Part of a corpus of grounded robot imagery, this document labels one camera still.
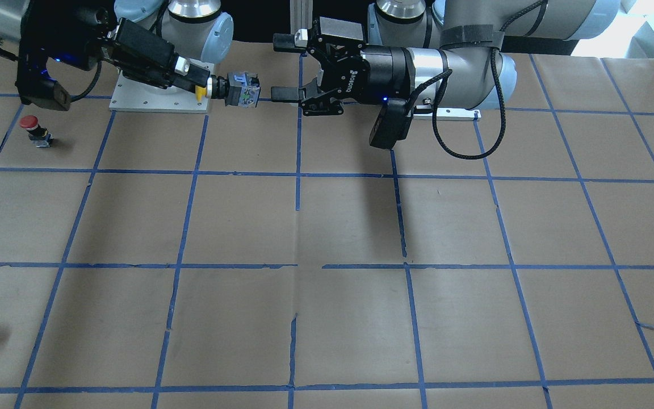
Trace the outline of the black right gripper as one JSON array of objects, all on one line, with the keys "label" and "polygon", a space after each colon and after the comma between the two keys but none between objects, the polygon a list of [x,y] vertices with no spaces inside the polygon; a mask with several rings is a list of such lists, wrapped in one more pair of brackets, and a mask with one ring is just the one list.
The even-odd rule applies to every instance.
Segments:
[{"label": "black right gripper", "polygon": [[195,93],[197,101],[207,98],[210,70],[181,57],[172,43],[133,21],[120,18],[99,48],[102,60],[130,80],[164,90],[176,86]]}]

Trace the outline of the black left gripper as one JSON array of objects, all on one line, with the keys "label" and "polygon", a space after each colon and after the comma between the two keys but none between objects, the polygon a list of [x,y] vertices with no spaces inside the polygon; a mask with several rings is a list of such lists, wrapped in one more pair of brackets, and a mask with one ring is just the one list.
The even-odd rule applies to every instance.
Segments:
[{"label": "black left gripper", "polygon": [[341,115],[345,99],[366,105],[405,100],[413,88],[408,50],[368,44],[360,23],[320,16],[310,29],[274,34],[272,48],[319,62],[319,75],[310,83],[270,88],[272,102],[297,103],[306,115]]}]

